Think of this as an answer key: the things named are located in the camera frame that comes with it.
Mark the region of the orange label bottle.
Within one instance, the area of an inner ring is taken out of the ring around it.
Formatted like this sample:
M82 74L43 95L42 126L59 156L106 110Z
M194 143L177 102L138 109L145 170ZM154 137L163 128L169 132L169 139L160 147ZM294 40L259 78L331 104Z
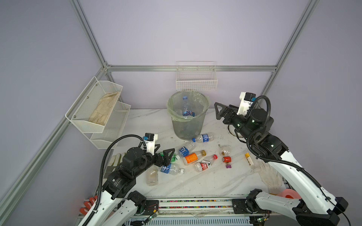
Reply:
M194 162L200 160L204 156L206 156L206 151L205 150L195 151L195 152L187 155L186 157L184 157L183 162L184 162L185 165L189 165L191 163L194 163Z

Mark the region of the beige cloth in shelf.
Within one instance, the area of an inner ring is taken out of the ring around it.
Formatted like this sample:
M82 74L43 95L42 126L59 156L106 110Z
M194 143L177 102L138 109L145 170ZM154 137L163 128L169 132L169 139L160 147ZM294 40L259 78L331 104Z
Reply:
M98 102L95 110L90 115L88 121L101 126L105 126L116 104L120 91L105 94Z

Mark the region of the large crushed blue label bottle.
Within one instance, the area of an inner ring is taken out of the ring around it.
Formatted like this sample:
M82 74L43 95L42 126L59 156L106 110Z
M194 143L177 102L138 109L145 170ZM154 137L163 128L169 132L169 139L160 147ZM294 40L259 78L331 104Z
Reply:
M181 110L182 116L192 116L195 117L195 113L191 109L191 102L187 96L183 96L183 106Z

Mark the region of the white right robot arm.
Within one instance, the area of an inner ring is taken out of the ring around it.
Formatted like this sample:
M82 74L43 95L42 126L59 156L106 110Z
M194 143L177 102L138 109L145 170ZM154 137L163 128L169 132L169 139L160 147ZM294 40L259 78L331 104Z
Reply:
M244 139L246 146L257 159L269 164L300 195L293 200L269 195L261 189L252 190L245 201L247 211L272 211L293 220L301 226L336 226L339 215L344 214L348 202L335 197L308 173L295 159L288 147L269 131L274 123L268 97L254 100L244 115L239 115L234 106L214 104L216 119L232 125Z

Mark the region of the white knit glove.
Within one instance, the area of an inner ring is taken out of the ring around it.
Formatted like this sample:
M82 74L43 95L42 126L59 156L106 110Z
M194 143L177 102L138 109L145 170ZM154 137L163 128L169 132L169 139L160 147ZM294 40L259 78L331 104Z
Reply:
M264 163L263 161L257 161L255 164L255 172L259 174L261 180L268 187L268 193L277 195L283 189L282 186L283 178L282 175L277 172L273 167L271 167L268 163Z

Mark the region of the potted green succulent plant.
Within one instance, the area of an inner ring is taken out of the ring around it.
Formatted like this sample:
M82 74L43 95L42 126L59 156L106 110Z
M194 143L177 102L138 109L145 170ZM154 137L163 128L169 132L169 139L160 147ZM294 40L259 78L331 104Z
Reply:
M228 133L232 135L233 137L243 137L238 131L235 130L235 128L231 125L227 126Z

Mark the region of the green soda bottle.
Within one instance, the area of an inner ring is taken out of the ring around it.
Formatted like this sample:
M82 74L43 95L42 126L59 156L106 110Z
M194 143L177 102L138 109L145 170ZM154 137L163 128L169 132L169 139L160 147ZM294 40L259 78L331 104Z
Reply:
M178 155L176 155L176 154L174 154L173 156L172 156L172 158L171 158L171 163L174 163L174 162L176 162L178 160Z

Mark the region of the white two-tier mesh shelf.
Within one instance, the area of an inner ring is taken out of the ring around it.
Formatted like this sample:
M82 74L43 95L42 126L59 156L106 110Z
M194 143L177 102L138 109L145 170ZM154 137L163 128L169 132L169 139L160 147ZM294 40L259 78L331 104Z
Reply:
M121 102L123 86L93 77L65 117L97 149L122 135L131 106Z

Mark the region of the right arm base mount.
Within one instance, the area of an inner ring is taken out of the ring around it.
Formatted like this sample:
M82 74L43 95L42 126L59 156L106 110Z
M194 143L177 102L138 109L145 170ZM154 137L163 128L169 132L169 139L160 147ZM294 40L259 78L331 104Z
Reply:
M259 208L255 201L246 198L232 199L234 214L270 214L270 211Z

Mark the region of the clear bottle blue label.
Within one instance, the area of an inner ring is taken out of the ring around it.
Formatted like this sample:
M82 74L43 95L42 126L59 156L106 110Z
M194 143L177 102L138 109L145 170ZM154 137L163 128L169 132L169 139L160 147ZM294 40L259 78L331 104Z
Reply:
M182 175L185 169L181 168L178 164L170 163L168 166L162 166L159 171L170 175Z

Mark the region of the clear bottle green cap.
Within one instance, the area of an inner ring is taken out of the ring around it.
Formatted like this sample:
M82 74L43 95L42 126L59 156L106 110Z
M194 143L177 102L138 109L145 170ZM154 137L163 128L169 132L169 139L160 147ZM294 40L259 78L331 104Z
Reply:
M152 166L147 170L146 183L148 186L158 185L158 169L156 166Z

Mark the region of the pink watering can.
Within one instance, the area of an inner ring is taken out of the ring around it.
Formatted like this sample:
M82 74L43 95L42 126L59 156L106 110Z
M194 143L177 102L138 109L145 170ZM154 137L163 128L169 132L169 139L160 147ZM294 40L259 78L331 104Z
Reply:
M293 189L284 189L282 192L277 194L279 197L288 198L288 199L301 199L302 197Z

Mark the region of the red white label bottle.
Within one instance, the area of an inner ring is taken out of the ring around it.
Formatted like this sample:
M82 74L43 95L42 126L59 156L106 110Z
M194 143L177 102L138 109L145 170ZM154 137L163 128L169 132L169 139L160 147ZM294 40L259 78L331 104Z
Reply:
M217 155L213 154L210 156L206 156L203 160L201 160L200 162L197 162L194 164L194 167L196 169L196 171L198 172L202 172L205 171L206 169L208 169L214 162L215 160L217 160L218 157Z

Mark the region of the clear jar brown residue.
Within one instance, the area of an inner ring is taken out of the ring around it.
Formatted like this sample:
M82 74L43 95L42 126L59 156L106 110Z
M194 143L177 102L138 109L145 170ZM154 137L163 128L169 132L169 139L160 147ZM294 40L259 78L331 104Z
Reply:
M231 147L229 145L218 145L219 152L221 156L230 156L231 155Z

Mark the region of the small red cap bottle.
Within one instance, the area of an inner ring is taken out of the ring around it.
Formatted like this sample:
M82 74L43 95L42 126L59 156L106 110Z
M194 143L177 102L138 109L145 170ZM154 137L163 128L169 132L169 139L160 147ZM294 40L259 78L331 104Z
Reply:
M224 163L231 163L231 162L232 162L232 159L231 159L230 156L225 156L225 157L222 158L222 161L223 161Z

